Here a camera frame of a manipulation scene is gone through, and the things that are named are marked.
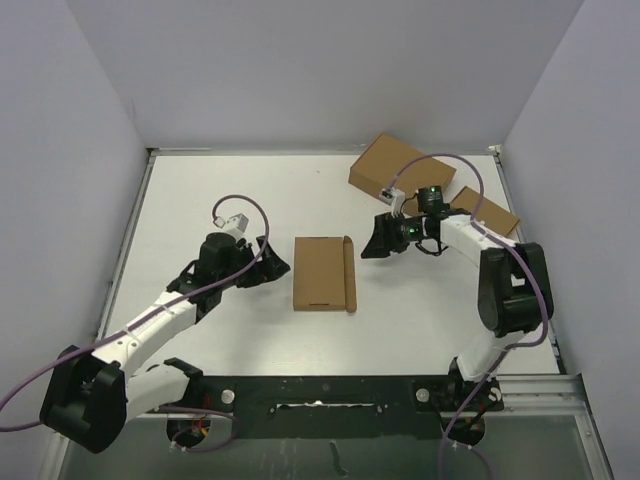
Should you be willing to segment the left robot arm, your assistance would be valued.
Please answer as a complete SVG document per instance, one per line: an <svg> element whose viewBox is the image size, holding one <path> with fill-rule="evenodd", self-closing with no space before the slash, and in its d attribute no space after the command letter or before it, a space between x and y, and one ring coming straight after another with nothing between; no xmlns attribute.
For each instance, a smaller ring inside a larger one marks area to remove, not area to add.
<svg viewBox="0 0 640 480"><path fill-rule="evenodd" d="M58 357L39 413L42 424L92 453L100 453L125 424L152 410L203 413L203 373L170 358L144 363L181 332L195 326L230 288L274 282L290 271L269 245L258 250L241 237L209 234L199 255L134 320L93 347L70 346Z"/></svg>

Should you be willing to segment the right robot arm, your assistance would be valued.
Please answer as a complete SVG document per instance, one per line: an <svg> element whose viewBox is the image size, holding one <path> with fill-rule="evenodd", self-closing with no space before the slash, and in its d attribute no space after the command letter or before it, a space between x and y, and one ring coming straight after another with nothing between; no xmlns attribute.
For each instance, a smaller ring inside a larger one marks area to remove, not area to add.
<svg viewBox="0 0 640 480"><path fill-rule="evenodd" d="M502 354L518 348L524 337L553 315L553 298L543 248L518 243L477 223L472 214L443 200L439 186L418 189L418 213L403 212L406 195L395 187L379 192L390 207L374 217L363 259L383 259L415 245L437 257L447 249L478 268L477 310L484 331L453 360L459 375L444 385L446 400L464 409L481 394L479 381L491 376Z"/></svg>

